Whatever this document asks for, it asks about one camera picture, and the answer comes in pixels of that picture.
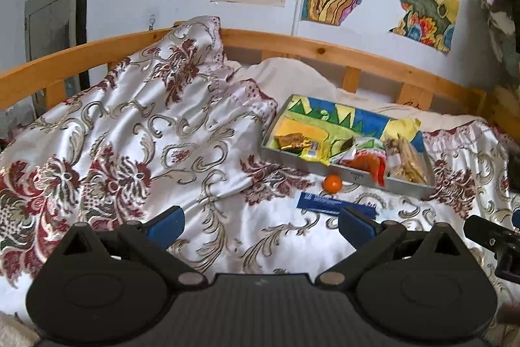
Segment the blue white paper packet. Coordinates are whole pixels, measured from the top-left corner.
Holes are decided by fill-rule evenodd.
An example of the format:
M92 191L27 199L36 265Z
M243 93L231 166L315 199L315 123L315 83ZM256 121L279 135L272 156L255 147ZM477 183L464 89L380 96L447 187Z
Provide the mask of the blue white paper packet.
M375 208L371 206L364 204L353 204L342 200L306 192L301 193L296 207L298 209L323 213L334 217L337 217L342 209L346 207L351 207L371 219L375 219L377 215Z

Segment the small orange tangerine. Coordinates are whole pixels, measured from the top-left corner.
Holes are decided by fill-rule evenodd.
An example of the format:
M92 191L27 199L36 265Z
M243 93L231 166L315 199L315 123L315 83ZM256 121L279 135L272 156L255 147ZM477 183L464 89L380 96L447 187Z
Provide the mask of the small orange tangerine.
M342 179L335 174L330 174L323 180L323 190L329 194L337 194L342 189L342 186Z

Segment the orange snack clear bag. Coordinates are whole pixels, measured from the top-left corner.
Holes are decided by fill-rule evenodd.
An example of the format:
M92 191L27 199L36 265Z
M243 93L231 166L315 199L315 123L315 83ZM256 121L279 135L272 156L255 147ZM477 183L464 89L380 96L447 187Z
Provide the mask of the orange snack clear bag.
M354 156L354 159L344 162L344 165L368 172L374 183L380 187L385 186L386 156L384 154L359 153Z

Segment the small dark brown snack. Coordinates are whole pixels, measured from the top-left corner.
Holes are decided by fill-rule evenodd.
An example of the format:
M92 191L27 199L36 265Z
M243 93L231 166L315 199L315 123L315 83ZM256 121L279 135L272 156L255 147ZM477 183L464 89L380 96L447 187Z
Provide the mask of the small dark brown snack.
M349 139L345 140L344 143L341 145L342 152L347 151L353 147L354 138L350 137Z

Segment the yellow snack bar packet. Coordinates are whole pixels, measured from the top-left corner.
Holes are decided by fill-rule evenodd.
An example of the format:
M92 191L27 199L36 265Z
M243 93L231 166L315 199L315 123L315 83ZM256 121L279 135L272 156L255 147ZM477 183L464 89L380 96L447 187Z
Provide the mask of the yellow snack bar packet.
M327 141L307 140L299 157L304 161L320 163L327 167L331 159L330 144Z

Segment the gold foil snack pouch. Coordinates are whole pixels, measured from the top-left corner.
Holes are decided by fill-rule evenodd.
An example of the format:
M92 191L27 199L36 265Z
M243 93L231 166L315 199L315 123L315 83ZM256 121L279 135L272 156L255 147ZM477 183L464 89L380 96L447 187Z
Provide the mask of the gold foil snack pouch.
M283 152L301 152L309 148L313 141L305 137L302 133L291 133L287 135L277 135L274 137L279 149Z

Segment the clear bag mixed nuts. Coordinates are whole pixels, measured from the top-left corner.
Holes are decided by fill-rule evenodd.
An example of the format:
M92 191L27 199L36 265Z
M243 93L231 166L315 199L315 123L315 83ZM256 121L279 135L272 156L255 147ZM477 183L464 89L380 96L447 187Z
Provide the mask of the clear bag mixed nuts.
M387 155L386 173L389 177L409 183L427 185L427 168L423 158L401 135L384 141Z

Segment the floral satin bedspread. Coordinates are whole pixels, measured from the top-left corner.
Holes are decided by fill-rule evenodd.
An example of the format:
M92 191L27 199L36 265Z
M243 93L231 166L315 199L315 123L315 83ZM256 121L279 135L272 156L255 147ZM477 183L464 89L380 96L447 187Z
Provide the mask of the floral satin bedspread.
M478 216L519 236L519 148L482 119L423 131L426 199L269 162L282 106L231 82L219 19L198 17L126 56L1 154L4 346L516 346L519 283L467 239ZM351 286L317 277L355 252L302 192L374 207L406 235ZM118 239L179 206L167 251L207 286L169 286Z

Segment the green vegetable snack packet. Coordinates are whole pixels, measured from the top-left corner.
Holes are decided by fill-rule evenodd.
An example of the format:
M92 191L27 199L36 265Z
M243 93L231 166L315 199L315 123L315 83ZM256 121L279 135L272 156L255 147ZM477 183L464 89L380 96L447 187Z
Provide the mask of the green vegetable snack packet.
M354 159L354 156L359 153L374 153L386 155L384 142L375 137L353 137L353 147L347 151L342 152L341 146L339 151L331 155L331 162L333 164L345 165L347 160Z

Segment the grey tray with drawing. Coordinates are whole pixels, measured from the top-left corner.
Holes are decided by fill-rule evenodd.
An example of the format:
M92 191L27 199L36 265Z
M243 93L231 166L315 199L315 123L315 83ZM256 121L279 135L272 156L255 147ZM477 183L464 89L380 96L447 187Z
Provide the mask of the grey tray with drawing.
M327 141L330 144L331 155L338 152L342 143L350 137L375 137L384 143L388 138L401 135L423 158L428 183L421 185L392 178L385 170L385 186L380 187L373 182L368 172L332 162L326 167L320 163L304 161L299 157L301 152L283 152L274 140L277 135L291 133L302 133L310 140ZM260 152L262 158L269 162L322 176L335 174L343 181L383 189L390 193L426 199L436 191L436 180L424 146L421 122L417 119L395 119L341 103L292 94L267 130Z

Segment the white pillow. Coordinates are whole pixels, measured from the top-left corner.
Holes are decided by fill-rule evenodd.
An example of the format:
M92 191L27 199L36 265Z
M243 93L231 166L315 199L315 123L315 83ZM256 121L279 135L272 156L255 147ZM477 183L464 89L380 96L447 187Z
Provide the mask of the white pillow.
M421 130L452 129L478 120L471 114L452 115L425 112L414 107L384 103L366 95L346 92L330 82L311 66L302 61L271 58L259 64L246 65L237 61L225 61L234 70L231 82L252 79L260 90L282 106L292 94L358 107L390 118L411 118L421 122Z

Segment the grey door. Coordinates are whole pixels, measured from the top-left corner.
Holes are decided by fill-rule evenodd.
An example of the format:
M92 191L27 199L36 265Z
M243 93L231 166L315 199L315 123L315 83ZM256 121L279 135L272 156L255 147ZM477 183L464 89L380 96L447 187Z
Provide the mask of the grey door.
M85 44L86 14L87 0L26 1L26 60Z

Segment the wooden bed rail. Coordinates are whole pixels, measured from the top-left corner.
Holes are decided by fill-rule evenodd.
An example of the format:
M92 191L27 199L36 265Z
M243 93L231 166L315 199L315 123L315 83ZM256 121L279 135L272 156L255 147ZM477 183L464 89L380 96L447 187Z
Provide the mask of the wooden bed rail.
M66 98L66 78L103 64L113 68L118 61L160 40L166 34L167 30L161 29L95 40L6 71L1 74L1 107L11 107L39 90L47 92L47 105L54 107ZM428 110L434 97L456 101L465 113L481 116L512 138L519 138L518 116L501 104L495 95L464 88L402 62L283 34L224 29L221 37L226 47L259 51L264 59L312 59L338 65L344 68L342 87L350 93L357 91L360 74L368 73L399 83L401 90L397 102L400 105Z

